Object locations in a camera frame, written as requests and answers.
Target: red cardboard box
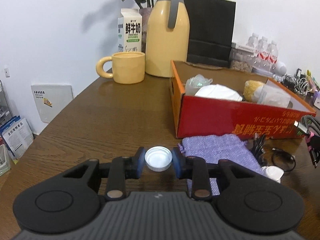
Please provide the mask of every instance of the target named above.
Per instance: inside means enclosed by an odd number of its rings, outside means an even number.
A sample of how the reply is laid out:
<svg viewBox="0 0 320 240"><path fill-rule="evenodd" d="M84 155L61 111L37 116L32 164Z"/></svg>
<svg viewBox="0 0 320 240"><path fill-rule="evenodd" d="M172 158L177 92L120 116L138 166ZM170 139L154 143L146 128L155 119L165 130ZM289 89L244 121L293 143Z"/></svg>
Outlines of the red cardboard box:
<svg viewBox="0 0 320 240"><path fill-rule="evenodd" d="M241 139L252 138L254 133L268 137L301 138L293 126L294 121L316 112L304 100L273 79L238 70L214 66L171 61L170 93L177 138L197 135L223 135L234 133ZM212 84L221 84L240 95L247 80L257 80L283 89L291 96L292 108L259 105L251 102L201 98L185 95L186 81L202 74L212 78Z"/></svg>

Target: grey handle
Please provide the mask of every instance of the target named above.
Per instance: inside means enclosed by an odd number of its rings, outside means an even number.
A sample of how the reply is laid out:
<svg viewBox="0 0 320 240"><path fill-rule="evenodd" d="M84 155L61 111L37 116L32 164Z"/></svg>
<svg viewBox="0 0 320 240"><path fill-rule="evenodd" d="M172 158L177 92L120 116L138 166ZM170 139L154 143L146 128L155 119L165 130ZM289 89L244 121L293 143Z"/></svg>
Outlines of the grey handle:
<svg viewBox="0 0 320 240"><path fill-rule="evenodd" d="M179 0L171 0L169 19L168 19L169 29L174 29L174 27L176 26L178 7L179 7Z"/></svg>

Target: plastic bag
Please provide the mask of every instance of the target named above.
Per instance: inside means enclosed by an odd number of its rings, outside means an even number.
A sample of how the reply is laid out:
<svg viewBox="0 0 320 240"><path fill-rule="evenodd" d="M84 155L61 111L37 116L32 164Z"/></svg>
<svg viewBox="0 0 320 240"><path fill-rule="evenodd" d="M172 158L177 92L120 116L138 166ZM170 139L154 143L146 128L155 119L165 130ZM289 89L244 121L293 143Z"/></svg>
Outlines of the plastic bag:
<svg viewBox="0 0 320 240"><path fill-rule="evenodd" d="M189 78L186 82L186 95L194 96L198 90L204 86L212 83L212 78L205 78L203 75L198 74L195 77Z"/></svg>
<svg viewBox="0 0 320 240"><path fill-rule="evenodd" d="M242 96L237 91L219 84L202 87L196 97L242 101Z"/></svg>
<svg viewBox="0 0 320 240"><path fill-rule="evenodd" d="M280 88L264 85L260 93L258 104L287 108L290 99L291 96Z"/></svg>

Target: sticker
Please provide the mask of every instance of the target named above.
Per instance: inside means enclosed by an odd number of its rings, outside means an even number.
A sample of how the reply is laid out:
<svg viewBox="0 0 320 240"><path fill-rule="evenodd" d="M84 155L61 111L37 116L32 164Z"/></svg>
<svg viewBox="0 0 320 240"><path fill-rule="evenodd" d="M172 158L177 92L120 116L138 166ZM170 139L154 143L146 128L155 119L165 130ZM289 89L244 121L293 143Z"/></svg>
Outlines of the sticker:
<svg viewBox="0 0 320 240"><path fill-rule="evenodd" d="M50 106L50 107L52 107L52 103L49 101L49 99L47 99L47 98L44 98L43 99L43 103L45 104L45 105L47 105L47 106Z"/></svg>

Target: metal screw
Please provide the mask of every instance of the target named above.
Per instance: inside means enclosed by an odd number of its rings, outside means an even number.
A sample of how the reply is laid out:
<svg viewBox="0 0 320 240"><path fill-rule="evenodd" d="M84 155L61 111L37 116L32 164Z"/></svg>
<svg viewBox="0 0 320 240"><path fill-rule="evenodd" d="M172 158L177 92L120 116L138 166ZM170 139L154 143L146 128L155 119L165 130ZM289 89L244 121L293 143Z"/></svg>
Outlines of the metal screw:
<svg viewBox="0 0 320 240"><path fill-rule="evenodd" d="M195 191L195 196L200 198L209 197L210 192L206 189L198 189Z"/></svg>
<svg viewBox="0 0 320 240"><path fill-rule="evenodd" d="M120 190L114 189L114 190L108 191L107 196L109 198L120 198L123 196L123 192Z"/></svg>

